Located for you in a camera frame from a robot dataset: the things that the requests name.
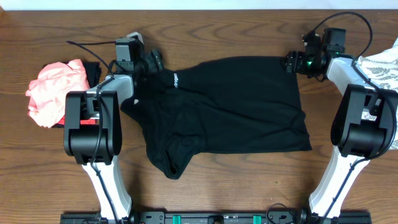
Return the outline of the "black t-shirt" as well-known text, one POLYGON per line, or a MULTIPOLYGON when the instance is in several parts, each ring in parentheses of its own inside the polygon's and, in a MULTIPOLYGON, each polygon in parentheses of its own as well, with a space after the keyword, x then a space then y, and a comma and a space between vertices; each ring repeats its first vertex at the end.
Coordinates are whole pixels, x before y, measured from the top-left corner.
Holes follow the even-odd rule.
POLYGON ((178 179, 199 153, 311 150, 297 77, 281 57, 230 57, 139 82, 121 110, 142 128, 150 162, 178 179))

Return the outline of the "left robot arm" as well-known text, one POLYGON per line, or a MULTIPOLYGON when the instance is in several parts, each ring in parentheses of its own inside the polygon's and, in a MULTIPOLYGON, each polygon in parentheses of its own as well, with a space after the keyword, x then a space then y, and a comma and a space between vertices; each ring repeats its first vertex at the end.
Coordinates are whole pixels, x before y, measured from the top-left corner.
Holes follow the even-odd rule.
POLYGON ((64 148, 89 175, 99 199, 97 213, 64 213, 60 223, 140 223, 119 166, 123 140, 120 106, 134 96, 137 81, 163 70, 159 51, 117 50, 101 81, 88 72, 89 88, 66 95, 64 148))

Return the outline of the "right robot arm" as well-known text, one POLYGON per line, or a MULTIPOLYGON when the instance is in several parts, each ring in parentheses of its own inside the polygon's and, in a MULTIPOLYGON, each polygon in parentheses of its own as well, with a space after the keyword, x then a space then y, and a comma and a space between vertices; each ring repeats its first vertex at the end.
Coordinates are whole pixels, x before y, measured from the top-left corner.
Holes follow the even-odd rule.
POLYGON ((346 215, 341 206, 359 173, 392 146, 397 131, 397 92, 377 86, 357 60, 338 52, 316 58, 291 51, 288 72, 325 75, 343 95, 331 126, 332 155, 297 223, 369 223, 370 216, 346 215))

